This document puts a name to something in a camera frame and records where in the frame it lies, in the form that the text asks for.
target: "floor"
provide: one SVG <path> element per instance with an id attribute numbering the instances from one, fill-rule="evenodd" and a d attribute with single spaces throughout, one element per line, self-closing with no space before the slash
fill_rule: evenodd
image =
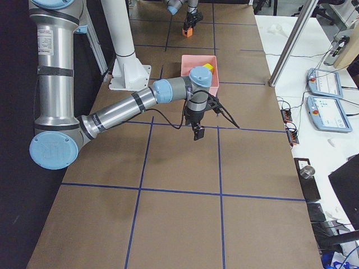
<path id="1" fill-rule="evenodd" d="M 301 5 L 305 4 L 305 2 L 305 0 L 278 0 L 277 15 L 292 16 L 294 13 L 298 12 L 298 8 Z M 268 4 L 266 3 L 257 15 L 273 15 L 273 4 L 271 5 L 271 7 L 268 7 Z M 330 25 L 329 21 L 323 17 L 318 16 L 317 19 L 324 32 L 326 33 L 328 39 L 333 40 L 333 36 L 339 31 L 339 27 L 337 25 Z"/>
<path id="2" fill-rule="evenodd" d="M 201 11 L 186 39 L 184 8 L 140 1 L 136 55 L 150 83 L 179 76 L 184 54 L 215 55 L 218 97 L 242 129 L 207 112 L 194 142 L 146 112 L 99 135 L 67 170 L 28 269 L 321 268 L 252 7 Z M 93 111 L 130 94 L 104 84 Z M 178 123 L 182 106 L 157 108 Z"/>

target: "metal post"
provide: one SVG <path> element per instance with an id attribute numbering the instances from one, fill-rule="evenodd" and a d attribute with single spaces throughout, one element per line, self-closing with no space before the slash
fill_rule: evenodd
<path id="1" fill-rule="evenodd" d="M 331 245 L 343 244 L 358 239 L 359 239 L 359 231 L 352 231 L 346 234 L 339 234 L 339 235 L 323 238 L 319 240 L 318 243 L 320 246 L 329 247 Z"/>
<path id="2" fill-rule="evenodd" d="M 307 0 L 307 2 L 304 4 L 303 9 L 299 14 L 298 20 L 291 32 L 291 35 L 289 36 L 288 41 L 282 51 L 282 55 L 280 55 L 278 63 L 275 66 L 272 76 L 270 77 L 269 85 L 271 87 L 274 87 L 277 84 L 279 77 L 289 60 L 289 57 L 291 56 L 294 46 L 298 42 L 298 39 L 303 32 L 309 18 L 312 16 L 312 13 L 317 4 L 318 0 Z"/>

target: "silver arm segment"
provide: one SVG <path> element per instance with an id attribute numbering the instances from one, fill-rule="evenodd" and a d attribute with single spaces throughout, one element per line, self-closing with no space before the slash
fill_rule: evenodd
<path id="1" fill-rule="evenodd" d="M 208 95 L 199 90 L 209 91 L 211 84 L 211 72 L 205 67 L 196 67 L 191 71 L 191 77 L 177 77 L 167 80 L 159 80 L 152 86 L 141 91 L 134 92 L 130 97 L 113 105 L 103 108 L 89 116 L 81 116 L 81 132 L 84 134 L 84 145 L 122 122 L 145 112 L 158 103 L 169 103 L 176 100 L 189 100 L 187 109 L 193 112 L 203 113 Z"/>
<path id="2" fill-rule="evenodd" d="M 113 1 L 124 0 L 103 0 L 106 4 Z M 205 67 L 193 68 L 189 77 L 156 81 L 152 87 L 135 92 L 127 99 L 76 119 L 73 108 L 73 33 L 79 27 L 86 0 L 29 0 L 29 8 L 30 17 L 38 27 L 40 88 L 40 117 L 35 121 L 36 136 L 29 150 L 32 159 L 41 167 L 56 170 L 69 166 L 81 148 L 99 133 L 157 103 L 189 100 L 186 121 L 194 130 L 201 128 L 207 96 L 203 92 L 196 94 L 196 91 L 208 92 L 212 79 L 211 72 Z M 131 35 L 125 38 L 132 42 Z"/>

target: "white table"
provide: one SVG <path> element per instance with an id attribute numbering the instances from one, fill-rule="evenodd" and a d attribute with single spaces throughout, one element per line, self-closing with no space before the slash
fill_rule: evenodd
<path id="1" fill-rule="evenodd" d="M 287 39 L 296 23 L 295 17 L 256 16 L 257 25 L 266 59 L 272 73 L 279 56 L 269 54 L 281 54 Z M 315 18 L 310 18 L 303 31 L 292 55 L 312 56 L 323 54 L 330 48 L 330 41 L 323 32 Z M 313 58 L 290 57 L 276 87 L 277 96 L 289 102 L 291 106 L 301 104 L 303 92 L 306 90 L 306 74 L 309 68 L 314 68 L 323 56 Z M 321 65 L 320 68 L 334 70 L 333 67 Z M 342 86 L 356 87 L 346 69 L 339 71 Z M 343 90 L 344 99 L 359 103 L 358 90 Z M 353 106 L 341 101 L 347 114 L 359 113 L 359 106 Z M 343 211 L 328 175 L 342 166 L 347 157 L 359 153 L 359 116 L 349 117 L 353 127 L 351 133 L 335 133 L 317 131 L 307 113 L 306 99 L 299 109 L 292 110 L 293 122 L 299 127 L 299 142 L 292 149 L 293 157 L 308 158 L 315 168 L 316 184 L 318 186 L 323 208 L 327 220 L 339 220 L 340 223 L 349 223 L 348 217 Z"/>

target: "label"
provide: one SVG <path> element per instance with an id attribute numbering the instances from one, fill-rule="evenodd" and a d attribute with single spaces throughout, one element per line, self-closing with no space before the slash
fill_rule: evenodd
<path id="1" fill-rule="evenodd" d="M 53 30 L 38 30 L 38 53 L 39 55 L 54 55 Z"/>

